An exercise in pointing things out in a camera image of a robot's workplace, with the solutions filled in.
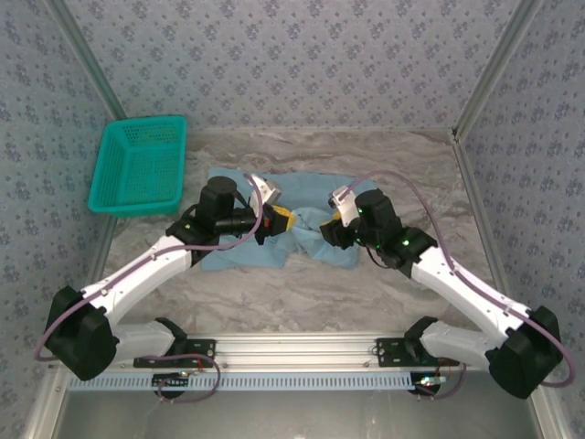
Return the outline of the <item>light blue t-shirt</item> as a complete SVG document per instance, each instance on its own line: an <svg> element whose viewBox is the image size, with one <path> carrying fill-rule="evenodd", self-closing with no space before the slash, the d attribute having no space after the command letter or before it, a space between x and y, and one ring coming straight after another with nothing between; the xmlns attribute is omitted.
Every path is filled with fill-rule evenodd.
<svg viewBox="0 0 585 439"><path fill-rule="evenodd" d="M262 245L250 238L232 249L214 251L202 262L205 271L237 267L281 269L292 253L305 254L314 261L344 269L357 267L355 246L346 250L334 247L324 240L320 231L320 226L335 213L328 204L331 193L341 186L350 186L356 180L354 177L311 172L256 174L280 187L278 204L293 214L292 228L266 238Z"/></svg>

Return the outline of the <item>teal plastic mesh basket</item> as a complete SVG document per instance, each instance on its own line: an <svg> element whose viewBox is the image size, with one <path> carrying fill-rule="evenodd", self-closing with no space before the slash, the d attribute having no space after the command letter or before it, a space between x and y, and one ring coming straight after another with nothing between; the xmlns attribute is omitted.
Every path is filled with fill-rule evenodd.
<svg viewBox="0 0 585 439"><path fill-rule="evenodd" d="M118 218L178 212L183 193L187 120L179 115L108 123L88 208Z"/></svg>

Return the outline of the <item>small black electronics module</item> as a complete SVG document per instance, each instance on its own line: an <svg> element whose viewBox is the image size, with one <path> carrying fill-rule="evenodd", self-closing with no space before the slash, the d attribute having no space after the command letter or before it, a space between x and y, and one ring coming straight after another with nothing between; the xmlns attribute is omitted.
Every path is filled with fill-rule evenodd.
<svg viewBox="0 0 585 439"><path fill-rule="evenodd" d="M186 388L188 382L188 376L181 373L158 373L151 378L153 388Z"/></svg>
<svg viewBox="0 0 585 439"><path fill-rule="evenodd" d="M434 397L441 385L447 382L447 378L441 374L430 372L411 372L410 378L413 389L409 392L419 396Z"/></svg>

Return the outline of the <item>grey metal panel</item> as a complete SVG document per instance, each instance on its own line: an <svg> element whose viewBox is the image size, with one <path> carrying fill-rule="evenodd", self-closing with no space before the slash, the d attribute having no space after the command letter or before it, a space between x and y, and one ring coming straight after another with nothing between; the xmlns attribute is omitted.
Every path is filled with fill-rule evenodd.
<svg viewBox="0 0 585 439"><path fill-rule="evenodd" d="M528 402L473 384L439 402L399 391L72 392L53 439L543 439Z"/></svg>

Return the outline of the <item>aluminium frame crossbar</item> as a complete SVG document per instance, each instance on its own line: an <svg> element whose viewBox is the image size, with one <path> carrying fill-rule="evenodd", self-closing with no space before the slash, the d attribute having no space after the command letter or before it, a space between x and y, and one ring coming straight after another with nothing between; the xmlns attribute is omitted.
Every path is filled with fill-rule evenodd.
<svg viewBox="0 0 585 439"><path fill-rule="evenodd" d="M451 329L451 334L467 336L465 351L445 348L433 357L459 361L464 359L468 365L480 370L487 368L479 362L479 354L471 351L471 344L489 349L487 341L482 341L473 331ZM98 372L133 365L137 358L171 359L161 357L176 340L186 338L215 339L217 341L214 360L220 368L227 371L315 371L315 370L357 370L379 367L377 357L372 353L377 338L398 337L373 333L285 333L285 334L235 334L189 336L181 332L172 333L170 329L157 323L149 325L126 325L118 335L116 354ZM399 369L431 370L435 368Z"/></svg>

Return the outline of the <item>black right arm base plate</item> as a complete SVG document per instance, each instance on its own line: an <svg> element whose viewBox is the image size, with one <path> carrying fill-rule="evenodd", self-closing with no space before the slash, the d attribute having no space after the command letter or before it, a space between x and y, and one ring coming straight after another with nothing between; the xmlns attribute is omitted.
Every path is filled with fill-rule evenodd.
<svg viewBox="0 0 585 439"><path fill-rule="evenodd" d="M433 357L420 342L408 341L402 337L377 338L372 353L381 368L436 368L458 366L459 361Z"/></svg>

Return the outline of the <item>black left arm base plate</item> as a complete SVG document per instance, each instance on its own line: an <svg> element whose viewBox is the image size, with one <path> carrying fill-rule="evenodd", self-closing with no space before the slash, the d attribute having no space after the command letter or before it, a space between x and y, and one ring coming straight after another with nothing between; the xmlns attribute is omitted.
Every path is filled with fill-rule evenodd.
<svg viewBox="0 0 585 439"><path fill-rule="evenodd" d="M165 354L161 357L172 357L178 355L188 355L184 359L148 359L137 358L133 360L133 366L138 369L171 369L171 368L201 368L210 369L212 364L206 359L196 359L194 354L215 358L217 341L215 339L193 339L186 338L176 340Z"/></svg>

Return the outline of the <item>aluminium corner post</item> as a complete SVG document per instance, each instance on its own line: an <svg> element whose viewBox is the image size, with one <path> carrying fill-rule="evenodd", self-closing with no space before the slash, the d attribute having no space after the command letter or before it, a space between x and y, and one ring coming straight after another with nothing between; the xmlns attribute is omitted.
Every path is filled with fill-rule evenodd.
<svg viewBox="0 0 585 439"><path fill-rule="evenodd" d="M121 101L107 79L103 68L91 50L89 42L84 37L65 0L43 1L58 24L64 38L68 41L77 61L82 66L108 114L114 121L127 120L128 115Z"/></svg>
<svg viewBox="0 0 585 439"><path fill-rule="evenodd" d="M470 133L495 85L544 3L545 0L519 0L469 99L463 106L460 117L452 128L453 139L458 144L461 144Z"/></svg>

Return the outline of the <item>aluminium frame leg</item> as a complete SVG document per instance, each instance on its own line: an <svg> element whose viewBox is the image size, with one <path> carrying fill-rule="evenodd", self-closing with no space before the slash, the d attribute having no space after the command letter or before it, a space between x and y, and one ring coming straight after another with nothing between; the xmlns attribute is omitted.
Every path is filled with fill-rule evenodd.
<svg viewBox="0 0 585 439"><path fill-rule="evenodd" d="M538 386L529 400L543 439L574 439L555 389Z"/></svg>
<svg viewBox="0 0 585 439"><path fill-rule="evenodd" d="M51 439L67 392L69 373L50 369L40 383L22 439Z"/></svg>

